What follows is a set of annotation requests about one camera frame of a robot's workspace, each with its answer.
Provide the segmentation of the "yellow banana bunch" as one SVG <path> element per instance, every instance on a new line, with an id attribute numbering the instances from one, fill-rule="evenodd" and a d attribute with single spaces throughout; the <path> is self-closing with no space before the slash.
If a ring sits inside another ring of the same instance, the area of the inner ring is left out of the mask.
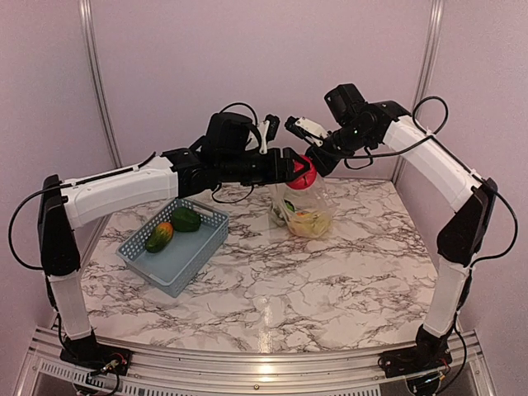
<path id="1" fill-rule="evenodd" d="M 325 234 L 332 223 L 332 216 L 326 212 L 311 212 L 309 218 L 299 218 L 294 214 L 287 226 L 292 234 L 303 238 L 319 238 Z"/>

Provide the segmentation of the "green bell pepper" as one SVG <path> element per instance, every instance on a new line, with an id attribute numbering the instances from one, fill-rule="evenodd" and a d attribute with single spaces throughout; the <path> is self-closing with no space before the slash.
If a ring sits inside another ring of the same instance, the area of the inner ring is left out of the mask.
<path id="1" fill-rule="evenodd" d="M 187 207 L 177 207 L 171 214 L 171 224 L 179 233 L 191 233 L 201 226 L 200 215 Z"/>

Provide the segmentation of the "green orange mango toy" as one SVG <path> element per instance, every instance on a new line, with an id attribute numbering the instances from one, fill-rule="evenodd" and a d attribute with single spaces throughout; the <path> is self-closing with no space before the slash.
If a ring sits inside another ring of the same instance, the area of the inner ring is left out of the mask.
<path id="1" fill-rule="evenodd" d="M 161 252 L 172 240 L 173 227 L 169 222 L 157 225 L 145 243 L 145 250 L 150 253 Z"/>

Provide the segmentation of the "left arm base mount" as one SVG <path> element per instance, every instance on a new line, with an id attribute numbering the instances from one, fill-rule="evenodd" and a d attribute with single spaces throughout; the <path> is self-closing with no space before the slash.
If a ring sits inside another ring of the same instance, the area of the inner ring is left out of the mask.
<path id="1" fill-rule="evenodd" d="M 125 376 L 130 366 L 132 351 L 100 343 L 94 333 L 88 337 L 61 342 L 62 361 L 90 369 L 95 375 L 106 373 Z"/>

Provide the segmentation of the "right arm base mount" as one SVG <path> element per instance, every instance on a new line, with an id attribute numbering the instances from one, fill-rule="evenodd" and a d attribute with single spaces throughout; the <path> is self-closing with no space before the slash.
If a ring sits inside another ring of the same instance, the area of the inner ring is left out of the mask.
<path id="1" fill-rule="evenodd" d="M 386 378 L 410 375 L 447 366 L 452 362 L 448 347 L 450 328 L 441 337 L 435 337 L 421 326 L 415 338 L 415 345 L 390 351 L 384 351 L 378 359 L 378 366 Z"/>

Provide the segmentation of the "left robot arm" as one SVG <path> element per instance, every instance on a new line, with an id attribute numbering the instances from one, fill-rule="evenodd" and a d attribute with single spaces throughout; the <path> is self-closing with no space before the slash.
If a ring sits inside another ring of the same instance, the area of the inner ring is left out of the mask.
<path id="1" fill-rule="evenodd" d="M 105 355 L 87 315 L 74 230 L 131 206 L 187 198 L 225 182 L 265 186 L 294 181 L 310 165 L 291 148 L 266 148 L 266 134 L 277 128 L 271 115 L 254 125 L 245 115 L 222 111 L 211 116 L 206 133 L 188 148 L 83 179 L 45 179 L 37 223 L 40 263 L 68 346 L 85 366 L 100 365 Z"/>

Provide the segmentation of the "grey perforated plastic basket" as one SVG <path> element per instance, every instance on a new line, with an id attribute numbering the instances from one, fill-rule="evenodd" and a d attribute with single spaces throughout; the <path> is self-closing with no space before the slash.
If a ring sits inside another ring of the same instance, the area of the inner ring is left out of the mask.
<path id="1" fill-rule="evenodd" d="M 179 208 L 197 212 L 201 218 L 199 229 L 190 233 L 176 231 L 161 252 L 148 252 L 146 243 L 155 227 L 168 222 Z M 116 255 L 148 283 L 176 297 L 222 246 L 228 237 L 228 225 L 229 215 L 222 210 L 197 200 L 174 199 L 129 236 L 116 249 Z"/>

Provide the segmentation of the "red apple toy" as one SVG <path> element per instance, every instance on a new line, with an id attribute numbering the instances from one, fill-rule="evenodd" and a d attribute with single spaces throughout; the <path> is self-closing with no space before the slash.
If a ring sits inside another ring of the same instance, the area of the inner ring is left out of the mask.
<path id="1" fill-rule="evenodd" d="M 311 187 L 317 179 L 317 170 L 315 169 L 312 161 L 305 155 L 300 156 L 304 161 L 309 163 L 310 169 L 305 172 L 301 177 L 296 178 L 293 181 L 289 181 L 286 185 L 293 190 L 305 190 Z"/>

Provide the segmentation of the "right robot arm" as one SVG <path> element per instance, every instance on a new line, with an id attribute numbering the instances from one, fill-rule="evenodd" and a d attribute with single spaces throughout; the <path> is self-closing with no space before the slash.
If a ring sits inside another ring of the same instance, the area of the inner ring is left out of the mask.
<path id="1" fill-rule="evenodd" d="M 438 278 L 430 308 L 417 331 L 408 361 L 425 370 L 441 355 L 441 344 L 453 332 L 456 314 L 469 290 L 471 271 L 499 197 L 494 180 L 481 177 L 457 158 L 396 101 L 367 101 L 352 83 L 341 84 L 324 96 L 335 130 L 303 125 L 314 139 L 307 149 L 318 173 L 325 177 L 339 163 L 360 158 L 400 157 L 436 188 L 452 216 L 436 237 Z"/>

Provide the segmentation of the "clear zip top bag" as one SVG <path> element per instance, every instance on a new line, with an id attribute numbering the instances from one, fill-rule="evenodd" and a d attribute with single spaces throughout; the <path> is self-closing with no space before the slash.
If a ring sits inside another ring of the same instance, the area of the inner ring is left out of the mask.
<path id="1" fill-rule="evenodd" d="M 286 221 L 279 219 L 272 211 L 272 204 L 278 200 L 288 200 L 295 208 L 295 213 L 300 211 L 306 212 L 326 212 L 332 216 L 337 209 L 337 203 L 332 199 L 328 193 L 327 186 L 324 180 L 317 175 L 314 184 L 305 190 L 290 189 L 285 183 L 268 186 L 268 191 L 271 194 L 271 205 L 269 209 L 269 217 L 280 227 L 287 227 Z"/>

